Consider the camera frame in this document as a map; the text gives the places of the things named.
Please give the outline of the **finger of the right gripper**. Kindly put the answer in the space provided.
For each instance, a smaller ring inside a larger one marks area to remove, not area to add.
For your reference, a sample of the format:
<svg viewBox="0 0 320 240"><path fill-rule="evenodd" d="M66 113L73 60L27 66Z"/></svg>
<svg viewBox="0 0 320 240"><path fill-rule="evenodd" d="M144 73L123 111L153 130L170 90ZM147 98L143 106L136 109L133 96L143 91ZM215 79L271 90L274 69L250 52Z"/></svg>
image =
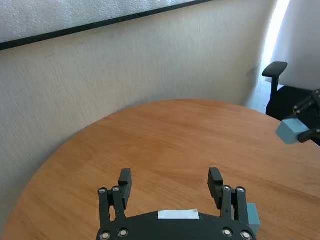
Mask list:
<svg viewBox="0 0 320 240"><path fill-rule="evenodd" d="M320 90L316 89L311 91L305 99L300 101L293 107L293 114L295 116L302 116L308 112L314 112L320 116Z"/></svg>
<svg viewBox="0 0 320 240"><path fill-rule="evenodd" d="M309 129L301 134L299 134L297 136L297 140L300 143L305 143L309 140L317 140L318 142L320 141L320 128L319 127L315 127L312 129Z"/></svg>

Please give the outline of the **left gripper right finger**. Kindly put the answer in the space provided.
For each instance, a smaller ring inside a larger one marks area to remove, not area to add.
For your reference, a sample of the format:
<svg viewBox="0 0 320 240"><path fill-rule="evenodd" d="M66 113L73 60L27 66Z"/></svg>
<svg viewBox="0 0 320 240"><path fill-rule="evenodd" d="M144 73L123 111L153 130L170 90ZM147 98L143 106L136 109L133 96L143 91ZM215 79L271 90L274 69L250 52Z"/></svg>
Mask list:
<svg viewBox="0 0 320 240"><path fill-rule="evenodd" d="M242 186L232 188L224 184L223 177L216 167L208 170L208 188L220 217L248 223L246 189Z"/></svg>

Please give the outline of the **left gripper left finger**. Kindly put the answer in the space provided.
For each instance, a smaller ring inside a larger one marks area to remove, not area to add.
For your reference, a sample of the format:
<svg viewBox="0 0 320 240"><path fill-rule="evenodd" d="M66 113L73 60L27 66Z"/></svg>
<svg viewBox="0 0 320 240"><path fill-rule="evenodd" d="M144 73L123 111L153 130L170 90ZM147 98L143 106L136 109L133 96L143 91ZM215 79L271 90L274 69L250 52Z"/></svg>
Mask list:
<svg viewBox="0 0 320 240"><path fill-rule="evenodd" d="M115 222L124 221L127 218L125 210L127 209L131 189L131 169L123 168L118 179L118 185L109 190L102 187L97 191L99 201L99 222L101 227L106 227L112 222L110 219L110 207L114 208Z"/></svg>

